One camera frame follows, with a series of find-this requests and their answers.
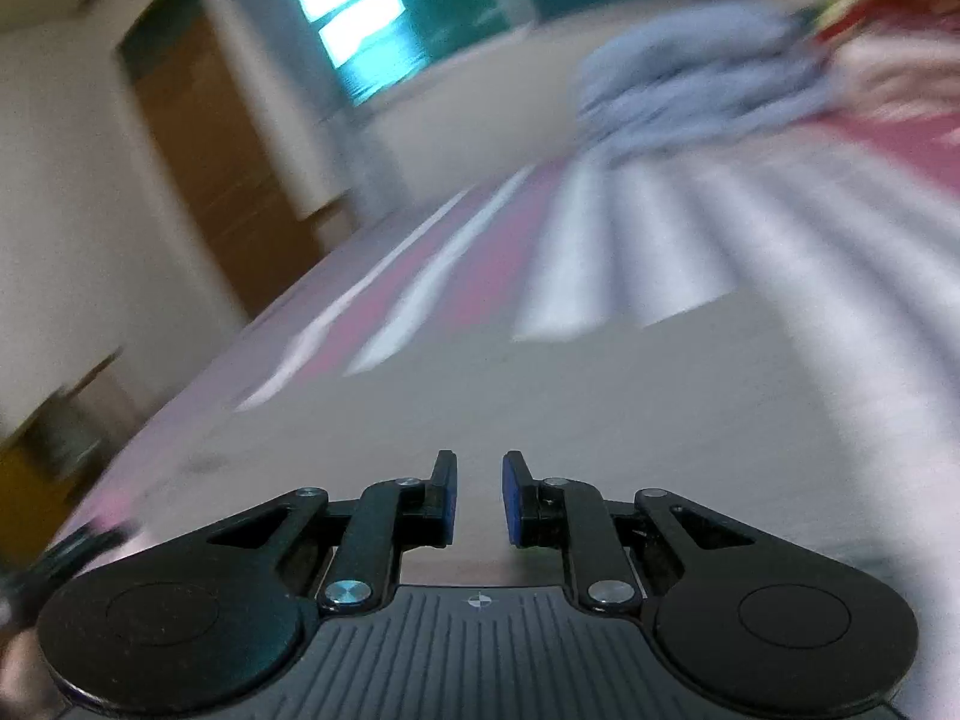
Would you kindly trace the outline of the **grey left curtain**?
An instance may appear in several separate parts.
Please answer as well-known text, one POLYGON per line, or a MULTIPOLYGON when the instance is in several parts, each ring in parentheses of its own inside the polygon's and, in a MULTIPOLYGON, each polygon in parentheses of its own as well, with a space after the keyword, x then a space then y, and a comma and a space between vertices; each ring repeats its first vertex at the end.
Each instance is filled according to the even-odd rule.
POLYGON ((407 186, 370 117, 355 109, 309 26, 299 0, 233 0, 281 78, 293 85, 309 121, 320 128, 325 153, 345 179, 355 218, 373 224, 412 204, 407 186))

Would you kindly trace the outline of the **red patterned folded blanket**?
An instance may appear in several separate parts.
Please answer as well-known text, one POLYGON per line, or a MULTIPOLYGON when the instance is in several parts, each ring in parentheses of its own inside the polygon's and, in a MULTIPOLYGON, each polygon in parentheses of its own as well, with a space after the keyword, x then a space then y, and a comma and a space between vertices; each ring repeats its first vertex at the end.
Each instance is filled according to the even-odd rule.
POLYGON ((838 46, 871 29, 958 36, 958 0, 832 0, 804 15, 807 32, 822 46, 838 46))

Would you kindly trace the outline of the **grey sweat pants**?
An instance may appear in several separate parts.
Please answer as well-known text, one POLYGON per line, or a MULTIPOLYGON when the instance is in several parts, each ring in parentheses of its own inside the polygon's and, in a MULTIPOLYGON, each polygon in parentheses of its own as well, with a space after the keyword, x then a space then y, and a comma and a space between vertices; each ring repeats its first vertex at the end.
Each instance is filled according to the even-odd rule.
POLYGON ((455 540, 405 556, 409 583, 550 583, 555 556, 506 535, 501 460, 579 479, 608 499, 662 488, 896 582, 853 462, 778 316, 741 289, 640 328, 511 341, 502 323, 405 348, 350 377, 316 376, 161 447, 135 484, 160 543, 291 489, 353 499, 459 460, 455 540))

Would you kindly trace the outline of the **folded pink blanket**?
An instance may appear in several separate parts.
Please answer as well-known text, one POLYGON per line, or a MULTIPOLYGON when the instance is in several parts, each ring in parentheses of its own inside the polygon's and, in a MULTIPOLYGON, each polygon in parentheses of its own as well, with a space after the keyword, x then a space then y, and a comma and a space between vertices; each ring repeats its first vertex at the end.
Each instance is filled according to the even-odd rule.
POLYGON ((817 39, 846 112, 884 122, 957 114, 957 25, 822 29, 817 39))

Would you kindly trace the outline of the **folded light blue duvet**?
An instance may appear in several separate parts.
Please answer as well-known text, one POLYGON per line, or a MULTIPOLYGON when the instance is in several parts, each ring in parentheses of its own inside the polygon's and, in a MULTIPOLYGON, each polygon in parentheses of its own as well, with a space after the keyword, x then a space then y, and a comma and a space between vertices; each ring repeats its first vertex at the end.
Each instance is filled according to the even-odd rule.
POLYGON ((594 50, 574 80, 576 138, 613 161, 740 140, 838 103, 800 16, 768 0, 715 0, 644 21, 594 50))

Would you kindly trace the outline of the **brown wooden door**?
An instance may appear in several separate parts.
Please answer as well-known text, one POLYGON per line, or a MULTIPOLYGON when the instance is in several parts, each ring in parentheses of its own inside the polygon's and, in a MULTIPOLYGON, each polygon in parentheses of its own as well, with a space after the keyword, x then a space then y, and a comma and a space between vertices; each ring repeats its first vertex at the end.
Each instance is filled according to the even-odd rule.
POLYGON ((263 146, 202 0, 153 0, 119 44, 179 202, 247 317, 322 259, 263 146))

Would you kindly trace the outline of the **striped pink grey bedsheet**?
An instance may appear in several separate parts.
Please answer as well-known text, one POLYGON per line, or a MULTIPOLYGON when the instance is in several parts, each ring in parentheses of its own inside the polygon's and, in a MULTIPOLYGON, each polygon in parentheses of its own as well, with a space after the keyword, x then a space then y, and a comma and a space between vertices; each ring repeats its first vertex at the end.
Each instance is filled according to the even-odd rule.
MULTIPOLYGON (((958 712, 958 124, 835 117, 774 137, 599 154, 405 211, 309 271, 122 450, 78 518, 137 520, 161 447, 316 376, 502 323, 511 341, 647 328, 747 289, 778 316, 921 626, 900 695, 958 712)), ((149 546, 137 535, 139 546, 149 546)))

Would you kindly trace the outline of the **wooden chair near wall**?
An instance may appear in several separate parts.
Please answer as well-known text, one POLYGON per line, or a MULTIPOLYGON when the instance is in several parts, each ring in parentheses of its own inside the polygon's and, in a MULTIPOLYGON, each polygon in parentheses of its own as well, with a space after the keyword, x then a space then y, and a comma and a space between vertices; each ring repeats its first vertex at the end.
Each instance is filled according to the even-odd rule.
POLYGON ((43 554, 146 422, 114 349, 2 437, 2 571, 43 554))

